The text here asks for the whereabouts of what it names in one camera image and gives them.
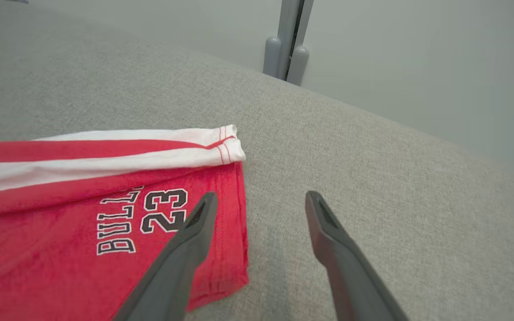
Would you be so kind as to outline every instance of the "stitching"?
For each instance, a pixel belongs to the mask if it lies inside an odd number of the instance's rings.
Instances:
[[[223,155],[220,149],[220,145],[218,145],[218,150],[220,151],[220,157],[222,158],[222,165],[224,165],[225,163],[223,162]]]
[[[229,148],[227,148],[227,145],[223,143],[223,146],[225,146],[225,149],[227,150],[227,157],[229,157],[229,162],[231,163],[231,156],[229,155]]]

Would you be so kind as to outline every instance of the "gray upholstery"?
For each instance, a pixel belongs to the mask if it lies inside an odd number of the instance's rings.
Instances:
[[[412,320],[514,320],[514,174],[254,71],[0,0],[0,140],[236,124],[250,283],[188,320],[335,320],[304,193]]]

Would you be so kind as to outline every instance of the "wall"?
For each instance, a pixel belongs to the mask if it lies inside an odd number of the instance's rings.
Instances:
[[[277,36],[281,10],[281,0],[30,0],[29,5],[176,43],[257,71],[263,71],[265,40]]]
[[[302,86],[514,167],[514,1],[316,0]]]

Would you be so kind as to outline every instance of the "red fabric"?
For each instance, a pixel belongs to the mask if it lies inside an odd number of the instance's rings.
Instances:
[[[211,144],[177,142],[174,140],[78,140],[72,141],[27,141],[0,142],[0,162],[34,162],[47,159],[77,159],[94,157],[116,157],[145,152],[159,152],[177,148],[212,149],[229,136]]]
[[[78,157],[68,144],[61,144],[65,151],[55,152]],[[136,146],[125,144],[135,152]],[[109,151],[107,156],[127,155],[129,150],[122,147],[125,144],[118,144],[118,152],[103,148]],[[142,148],[141,152],[177,146],[160,141],[145,144],[149,149]],[[43,145],[30,150],[31,161],[52,155],[48,150],[37,152]],[[16,144],[13,148],[21,150]],[[92,152],[93,148],[79,151],[81,155]],[[20,159],[28,157],[13,156],[12,160]],[[156,209],[147,209],[148,193],[172,189],[187,191],[187,202],[180,206],[177,196],[170,197],[169,203],[153,198],[150,201],[156,203]],[[230,295],[249,282],[241,163],[140,171],[0,191],[0,320],[112,319],[175,234],[165,232],[155,220],[148,225],[153,231],[144,232],[142,219],[163,213],[167,222],[173,223],[176,218],[171,217],[172,211],[186,211],[187,217],[208,191],[216,191],[218,196],[216,226],[208,258],[194,276],[188,310]],[[132,207],[132,218],[123,217],[128,207]],[[120,216],[105,219],[105,215],[113,214]],[[108,228],[113,223],[120,225]],[[126,223],[130,223],[129,233],[108,235],[117,228],[126,229]],[[106,251],[98,255],[98,244],[113,239],[132,240],[134,252]],[[101,248],[109,249],[108,244]]]

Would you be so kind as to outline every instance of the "fabric texture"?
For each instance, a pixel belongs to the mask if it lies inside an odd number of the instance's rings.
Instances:
[[[208,55],[0,2],[0,140],[224,123],[247,154],[251,283],[186,319],[336,320],[304,213],[315,189],[411,320],[514,320],[506,168]]]
[[[235,132],[0,143],[0,320],[112,319],[208,191],[216,225],[188,309],[247,284],[245,155]]]

